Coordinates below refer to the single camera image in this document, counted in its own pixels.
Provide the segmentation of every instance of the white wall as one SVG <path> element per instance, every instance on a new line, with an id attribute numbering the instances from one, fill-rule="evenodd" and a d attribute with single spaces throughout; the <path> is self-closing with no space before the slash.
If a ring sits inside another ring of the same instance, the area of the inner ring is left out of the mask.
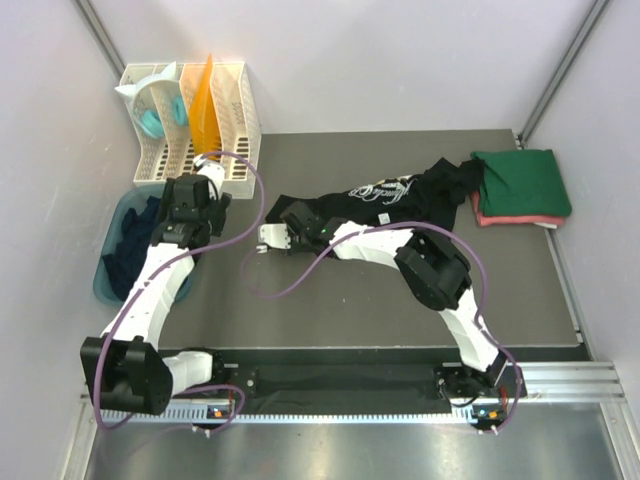
<path id="1" fill-rule="evenodd" d="M 534 133 L 553 148 L 574 213 L 559 238 L 596 354 L 640 421 L 640 3 L 616 0 Z"/>
<path id="2" fill-rule="evenodd" d="M 72 2 L 2 12 L 0 478 L 46 479 L 75 421 L 80 345 L 113 316 L 91 282 L 139 150 Z"/>
<path id="3" fill-rule="evenodd" d="M 126 62 L 245 60 L 265 133 L 519 129 L 590 0 L 93 0 Z"/>

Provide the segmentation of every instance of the blue plastic bin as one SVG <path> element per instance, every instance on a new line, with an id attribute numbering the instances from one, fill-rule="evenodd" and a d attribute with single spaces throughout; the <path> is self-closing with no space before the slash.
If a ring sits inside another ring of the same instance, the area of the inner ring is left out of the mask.
<path id="1" fill-rule="evenodd" d="M 108 253 L 113 253 L 116 250 L 116 245 L 122 240 L 122 219 L 129 210 L 129 208 L 135 208 L 136 212 L 142 213 L 147 206 L 147 198 L 158 197 L 162 198 L 162 191 L 164 190 L 164 183 L 156 185 L 145 185 L 131 190 L 125 196 L 123 196 L 118 205 L 116 211 L 113 213 L 111 219 L 111 225 L 109 225 L 109 231 L 104 239 L 104 245 L 102 246 L 102 253 L 100 253 L 100 260 L 98 261 L 98 268 L 96 269 L 96 275 L 93 277 L 93 293 L 102 303 L 106 305 L 122 306 L 124 303 L 118 297 L 115 296 L 109 283 L 109 275 L 107 275 L 107 269 L 102 261 L 102 256 Z M 176 302 L 182 300 L 189 289 L 191 288 L 191 275 L 189 275 L 183 282 L 180 290 L 176 294 Z"/>

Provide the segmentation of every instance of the white graphic print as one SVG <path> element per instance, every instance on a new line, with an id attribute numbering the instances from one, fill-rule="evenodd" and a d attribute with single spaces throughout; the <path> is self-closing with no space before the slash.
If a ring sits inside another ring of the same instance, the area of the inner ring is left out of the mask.
<path id="1" fill-rule="evenodd" d="M 361 198 L 364 202 L 373 202 L 380 197 L 385 198 L 383 205 L 397 203 L 402 197 L 409 193 L 409 189 L 415 179 L 407 182 L 406 178 L 398 178 L 388 183 L 376 183 L 375 185 L 365 185 L 354 188 L 349 192 L 350 197 Z"/>

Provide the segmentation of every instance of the white plastic organizer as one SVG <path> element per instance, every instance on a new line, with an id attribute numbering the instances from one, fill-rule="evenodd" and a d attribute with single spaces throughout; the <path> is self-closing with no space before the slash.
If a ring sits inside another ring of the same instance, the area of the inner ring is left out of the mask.
<path id="1" fill-rule="evenodd" d="M 128 65 L 120 85 L 135 84 L 148 75 L 162 71 L 166 66 Z M 204 70 L 204 64 L 179 64 L 179 82 L 151 84 L 141 90 L 131 105 L 128 105 L 141 147 L 140 162 L 133 180 L 136 186 L 164 182 L 167 178 L 193 171 L 191 131 L 188 126 L 183 127 L 175 122 L 171 104 L 177 95 L 182 95 L 187 112 L 189 111 Z M 257 167 L 262 135 L 245 63 L 216 62 L 209 81 L 222 149 L 242 155 Z M 158 112 L 165 138 L 149 137 L 136 122 L 135 119 L 140 118 L 146 109 Z M 230 193 L 235 199 L 253 198 L 255 177 L 247 167 L 229 156 L 223 156 L 221 162 L 227 172 L 223 191 Z"/>

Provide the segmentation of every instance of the green folded towel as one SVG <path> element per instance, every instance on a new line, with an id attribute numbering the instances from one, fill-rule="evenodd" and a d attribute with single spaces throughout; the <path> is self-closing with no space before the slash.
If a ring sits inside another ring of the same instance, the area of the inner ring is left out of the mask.
<path id="1" fill-rule="evenodd" d="M 485 161 L 479 210 L 486 216 L 568 217 L 571 203 L 551 150 L 472 152 Z"/>

